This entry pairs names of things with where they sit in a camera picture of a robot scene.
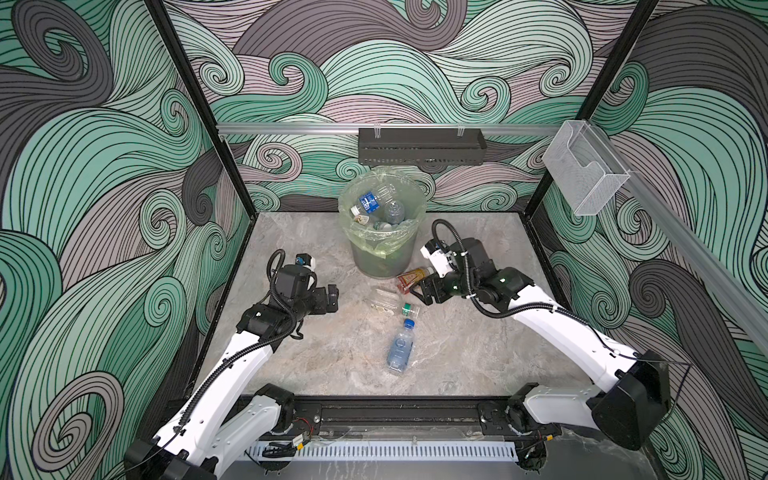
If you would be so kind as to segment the clear bottle blue label front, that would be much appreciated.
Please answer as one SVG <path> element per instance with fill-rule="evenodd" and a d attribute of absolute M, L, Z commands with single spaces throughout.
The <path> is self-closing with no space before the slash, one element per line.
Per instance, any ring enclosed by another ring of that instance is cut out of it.
<path fill-rule="evenodd" d="M 384 219 L 391 225 L 398 225 L 405 220 L 406 210 L 404 205 L 393 200 L 384 206 Z"/>

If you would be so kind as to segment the clear bottle green cap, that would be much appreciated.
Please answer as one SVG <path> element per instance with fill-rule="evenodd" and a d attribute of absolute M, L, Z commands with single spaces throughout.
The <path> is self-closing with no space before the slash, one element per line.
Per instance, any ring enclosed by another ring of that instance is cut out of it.
<path fill-rule="evenodd" d="M 415 320 L 420 314 L 419 306 L 404 300 L 398 292 L 383 288 L 374 288 L 368 297 L 368 303 L 377 311 L 406 319 Z"/>

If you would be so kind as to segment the red yellow tea bottle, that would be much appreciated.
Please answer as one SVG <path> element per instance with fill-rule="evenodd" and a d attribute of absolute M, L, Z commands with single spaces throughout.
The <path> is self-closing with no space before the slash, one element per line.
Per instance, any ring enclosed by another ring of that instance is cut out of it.
<path fill-rule="evenodd" d="M 419 267 L 396 277 L 395 285 L 401 294 L 407 294 L 420 281 L 434 273 L 432 267 Z"/>

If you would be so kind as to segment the clear bottle blue label white cap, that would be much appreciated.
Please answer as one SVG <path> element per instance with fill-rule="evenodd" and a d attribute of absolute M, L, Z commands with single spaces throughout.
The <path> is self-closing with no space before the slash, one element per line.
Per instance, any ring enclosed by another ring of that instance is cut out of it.
<path fill-rule="evenodd" d="M 394 194 L 391 189 L 382 187 L 370 190 L 353 202 L 350 212 L 353 216 L 380 214 L 393 200 Z"/>

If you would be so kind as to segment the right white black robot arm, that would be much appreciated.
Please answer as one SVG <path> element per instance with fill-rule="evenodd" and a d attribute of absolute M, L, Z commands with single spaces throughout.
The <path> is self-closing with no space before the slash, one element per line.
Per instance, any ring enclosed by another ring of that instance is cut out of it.
<path fill-rule="evenodd" d="M 598 332 L 552 299 L 522 273 L 507 267 L 480 278 L 433 273 L 412 293 L 426 305 L 451 298 L 473 301 L 492 319 L 511 318 L 533 330 L 590 379 L 579 388 L 529 383 L 509 400 L 513 430 L 531 433 L 547 425 L 601 432 L 628 450 L 640 449 L 671 409 L 669 364 L 657 353 L 639 353 Z"/>

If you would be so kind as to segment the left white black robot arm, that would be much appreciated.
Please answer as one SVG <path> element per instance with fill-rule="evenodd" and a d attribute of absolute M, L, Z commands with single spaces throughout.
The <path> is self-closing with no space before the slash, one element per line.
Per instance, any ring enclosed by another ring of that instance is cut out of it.
<path fill-rule="evenodd" d="M 291 428 L 293 394 L 269 386 L 228 414 L 245 387 L 308 315 L 338 311 L 339 289 L 330 284 L 275 290 L 267 303 L 247 309 L 224 354 L 180 411 L 150 440 L 136 440 L 118 479 L 218 479 L 263 435 Z"/>

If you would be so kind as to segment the clear blue tinted bottle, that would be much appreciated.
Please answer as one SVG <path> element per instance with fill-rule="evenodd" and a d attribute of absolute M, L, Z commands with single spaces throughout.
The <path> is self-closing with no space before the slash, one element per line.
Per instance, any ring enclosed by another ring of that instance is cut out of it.
<path fill-rule="evenodd" d="M 390 371 L 403 373 L 408 366 L 414 343 L 415 322 L 405 319 L 395 334 L 387 355 L 387 366 Z"/>

